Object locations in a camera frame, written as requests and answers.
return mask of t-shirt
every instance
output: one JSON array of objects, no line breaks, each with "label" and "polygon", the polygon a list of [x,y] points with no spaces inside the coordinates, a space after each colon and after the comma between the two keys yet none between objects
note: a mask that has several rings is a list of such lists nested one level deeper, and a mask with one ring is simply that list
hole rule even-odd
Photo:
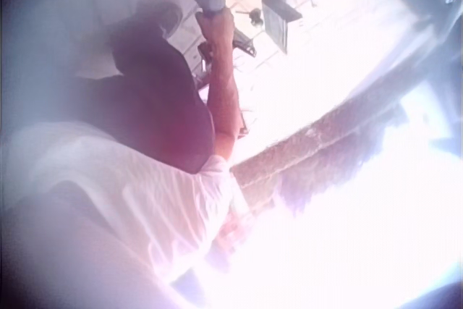
[{"label": "t-shirt", "polygon": [[118,240],[164,282],[208,252],[233,196],[240,194],[220,156],[188,174],[88,124],[39,123],[13,136],[7,146],[4,209],[61,182],[79,186]]}]

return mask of man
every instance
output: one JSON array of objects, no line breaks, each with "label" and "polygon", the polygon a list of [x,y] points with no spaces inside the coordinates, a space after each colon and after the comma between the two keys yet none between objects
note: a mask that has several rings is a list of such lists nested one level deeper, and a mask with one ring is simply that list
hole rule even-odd
[{"label": "man", "polygon": [[162,3],[119,24],[123,76],[73,81],[9,142],[2,255],[15,307],[187,308],[167,284],[207,254],[239,192],[227,161],[241,119],[230,10],[197,14],[213,49],[207,106],[166,41],[181,18]]}]

